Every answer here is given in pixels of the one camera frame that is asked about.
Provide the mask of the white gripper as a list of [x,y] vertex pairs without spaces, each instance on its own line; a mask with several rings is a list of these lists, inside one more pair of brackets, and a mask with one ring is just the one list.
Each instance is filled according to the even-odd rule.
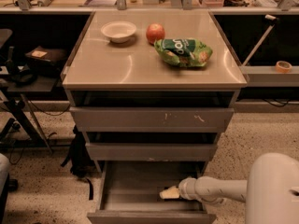
[[176,186],[172,186],[168,189],[164,189],[160,192],[160,197],[164,200],[166,199],[178,199],[181,196],[186,200],[195,200],[197,198],[194,184],[196,179],[193,177],[187,177],[183,179],[178,188]]

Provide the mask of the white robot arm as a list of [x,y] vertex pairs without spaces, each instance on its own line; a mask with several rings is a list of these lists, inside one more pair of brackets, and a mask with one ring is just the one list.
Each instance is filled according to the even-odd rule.
[[245,205],[245,224],[299,224],[299,161],[266,153],[252,164],[246,180],[187,177],[160,197],[210,205],[230,199]]

